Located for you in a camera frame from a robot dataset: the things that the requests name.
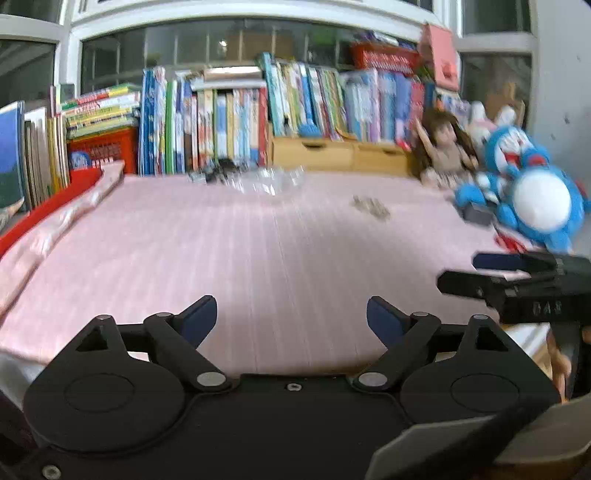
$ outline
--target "red book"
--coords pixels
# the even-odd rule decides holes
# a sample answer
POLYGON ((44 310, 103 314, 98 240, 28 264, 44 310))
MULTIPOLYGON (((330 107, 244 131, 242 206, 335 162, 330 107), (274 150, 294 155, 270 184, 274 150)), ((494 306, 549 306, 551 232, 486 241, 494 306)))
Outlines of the red book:
POLYGON ((259 167, 267 166, 267 89, 259 90, 259 167))

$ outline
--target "white bunny plush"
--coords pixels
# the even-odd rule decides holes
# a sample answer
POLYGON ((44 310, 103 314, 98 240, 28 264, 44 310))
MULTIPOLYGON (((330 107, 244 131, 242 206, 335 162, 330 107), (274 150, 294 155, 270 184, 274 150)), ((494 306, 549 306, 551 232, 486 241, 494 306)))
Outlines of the white bunny plush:
POLYGON ((509 105, 505 105, 493 122, 486 117, 482 102, 472 102, 472 116, 466 132, 472 139, 476 155, 482 166, 484 166, 485 145, 491 137, 491 133, 499 127, 513 125, 516 117, 515 110, 509 105))

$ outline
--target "stack of books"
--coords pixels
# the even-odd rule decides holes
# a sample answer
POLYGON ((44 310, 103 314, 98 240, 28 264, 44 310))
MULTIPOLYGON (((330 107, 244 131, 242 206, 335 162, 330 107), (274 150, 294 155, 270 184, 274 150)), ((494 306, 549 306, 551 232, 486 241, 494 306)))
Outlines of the stack of books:
POLYGON ((347 125, 358 140, 409 144, 423 115, 425 88, 418 79, 376 69, 342 75, 347 125))
POLYGON ((131 83, 116 85, 59 104, 59 117, 67 138, 85 137, 123 127, 137 127, 141 88, 131 83))
POLYGON ((35 209, 70 184, 66 131, 45 107, 24 113, 24 102, 0 110, 0 207, 24 199, 35 209))
POLYGON ((224 67, 198 76, 163 67, 144 71, 139 135, 141 175, 240 168, 267 163, 267 84, 257 67, 224 67))
POLYGON ((269 53, 262 54, 261 64, 276 137, 297 135, 303 125, 315 125, 323 137, 342 139, 339 132, 348 129, 337 70, 296 61, 272 61, 269 53))

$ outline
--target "white wall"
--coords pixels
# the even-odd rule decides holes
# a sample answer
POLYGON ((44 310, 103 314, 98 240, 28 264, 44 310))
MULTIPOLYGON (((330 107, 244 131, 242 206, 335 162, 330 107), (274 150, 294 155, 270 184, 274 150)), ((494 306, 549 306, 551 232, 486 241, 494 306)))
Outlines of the white wall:
POLYGON ((538 52, 530 133, 591 190, 591 8, 583 0, 531 3, 538 52))

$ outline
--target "drawer handle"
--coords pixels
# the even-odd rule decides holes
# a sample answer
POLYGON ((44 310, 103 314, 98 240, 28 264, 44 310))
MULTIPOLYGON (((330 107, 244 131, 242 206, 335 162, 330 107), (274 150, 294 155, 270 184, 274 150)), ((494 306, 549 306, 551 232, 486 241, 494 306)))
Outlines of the drawer handle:
POLYGON ((315 143, 302 142, 302 145, 304 145, 308 150, 322 150, 323 148, 326 148, 326 144, 315 144, 315 143))

